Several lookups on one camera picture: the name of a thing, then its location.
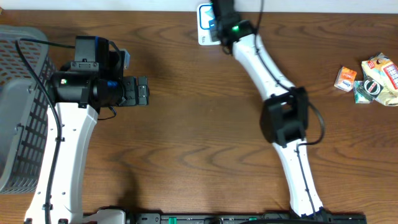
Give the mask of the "small orange tissue pack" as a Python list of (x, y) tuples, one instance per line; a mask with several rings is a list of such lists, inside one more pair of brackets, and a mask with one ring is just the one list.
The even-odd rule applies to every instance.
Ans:
[(334, 87), (349, 92), (353, 89), (357, 72), (346, 67), (341, 67), (334, 83)]

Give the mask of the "small teal tissue pack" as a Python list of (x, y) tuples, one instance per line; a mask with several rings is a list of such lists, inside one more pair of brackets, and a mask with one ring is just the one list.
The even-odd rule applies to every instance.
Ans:
[(371, 101), (366, 99), (359, 91), (358, 88), (360, 87), (360, 85), (362, 84), (362, 81), (354, 81), (353, 84), (353, 95), (354, 95), (354, 100), (356, 104), (368, 104)]

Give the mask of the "red white tape roll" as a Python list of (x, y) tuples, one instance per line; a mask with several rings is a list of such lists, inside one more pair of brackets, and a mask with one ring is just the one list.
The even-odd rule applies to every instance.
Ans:
[(372, 101), (375, 100), (384, 87), (371, 77), (367, 77), (358, 87), (358, 92), (362, 94), (365, 99)]

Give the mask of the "green Zappy wipes pack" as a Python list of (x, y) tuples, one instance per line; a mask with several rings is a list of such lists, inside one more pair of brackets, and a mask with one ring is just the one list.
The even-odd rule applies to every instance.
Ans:
[(210, 28), (210, 21), (215, 19), (213, 8), (211, 5), (202, 6), (200, 9), (201, 14), (201, 27), (202, 29), (209, 29)]

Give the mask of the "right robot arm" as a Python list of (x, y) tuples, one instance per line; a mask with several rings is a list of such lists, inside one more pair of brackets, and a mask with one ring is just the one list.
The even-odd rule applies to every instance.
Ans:
[(313, 142), (307, 139), (308, 111), (315, 107), (306, 89), (289, 81), (269, 55), (259, 33), (259, 23), (242, 19), (234, 1), (211, 0), (211, 7), (212, 38), (242, 65), (261, 96), (261, 132), (282, 164), (292, 213), (316, 220), (323, 204), (313, 181), (307, 147), (318, 144), (325, 134), (321, 133)]

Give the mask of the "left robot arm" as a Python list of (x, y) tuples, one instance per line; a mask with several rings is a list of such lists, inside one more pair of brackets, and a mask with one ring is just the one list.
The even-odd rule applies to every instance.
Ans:
[(146, 77), (125, 77), (130, 55), (108, 39), (78, 35), (74, 59), (40, 85), (49, 103), (39, 181), (24, 223), (132, 223), (129, 212), (82, 208), (83, 176), (92, 132), (102, 108), (149, 103)]

